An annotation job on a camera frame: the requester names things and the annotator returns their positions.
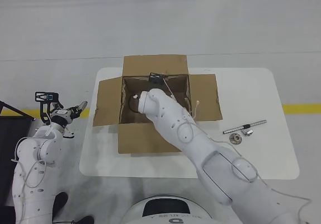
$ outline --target cardboard box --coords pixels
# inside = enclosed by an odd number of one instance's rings
[[[170,95],[166,85],[148,82],[151,72],[167,76],[177,101],[190,113],[196,101],[200,102],[197,121],[222,120],[215,75],[189,74],[186,55],[125,56],[122,77],[99,83],[93,120],[93,126],[118,124],[120,154],[179,152],[162,138],[144,114],[129,108],[129,98],[142,91],[160,88]]]

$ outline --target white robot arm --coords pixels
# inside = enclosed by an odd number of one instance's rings
[[[41,103],[41,119],[49,125],[40,127],[33,137],[22,138],[16,147],[12,160],[17,162],[12,185],[16,223],[52,223],[57,184],[54,167],[62,152],[61,141],[66,125],[78,118],[87,106],[84,101],[78,106],[62,109],[56,97],[55,93],[42,92],[39,101],[43,98],[45,101]],[[50,112],[51,103],[54,109]],[[46,113],[43,104],[48,105]]]
[[[229,148],[216,144],[191,115],[162,90],[142,92],[138,111],[154,123],[170,144],[194,164],[199,180],[221,204],[230,205],[244,224],[295,224],[294,214],[279,205],[255,168]]]

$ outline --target black shoe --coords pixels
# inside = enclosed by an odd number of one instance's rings
[[[60,210],[65,206],[69,197],[66,192],[61,192],[55,197],[54,206],[53,206],[53,220],[58,215]]]
[[[85,216],[81,218],[79,221],[77,221],[77,224],[94,224],[95,220],[92,216]]]

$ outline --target table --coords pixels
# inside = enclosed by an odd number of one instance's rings
[[[216,74],[223,120],[199,122],[214,139],[229,141],[222,131],[267,120],[252,127],[236,149],[258,169],[264,179],[292,180],[299,166],[271,71],[265,68],[189,68],[190,74]],[[140,178],[197,178],[192,163],[182,153],[121,155],[117,126],[93,127],[98,83],[119,77],[122,68],[98,71],[82,147],[79,169],[86,176]]]

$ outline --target yellow tape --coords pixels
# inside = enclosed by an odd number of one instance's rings
[[[283,104],[285,114],[321,114],[321,104]]]
[[[33,116],[34,118],[40,118],[40,109],[37,110],[37,109],[32,109],[32,110],[21,110],[23,111],[24,113],[30,115],[30,116]],[[80,118],[88,118],[88,114],[89,114],[89,108],[86,108],[80,115]],[[20,116],[20,114],[18,113],[15,113],[14,111],[12,110],[9,110],[9,109],[4,109],[2,110],[1,112],[1,116]]]
[[[321,104],[283,104],[282,106],[285,114],[321,114]],[[40,110],[22,110],[24,113],[40,118]],[[4,109],[1,113],[2,116],[19,116],[12,110]],[[81,113],[80,118],[87,118],[89,115],[89,108],[86,108]]]

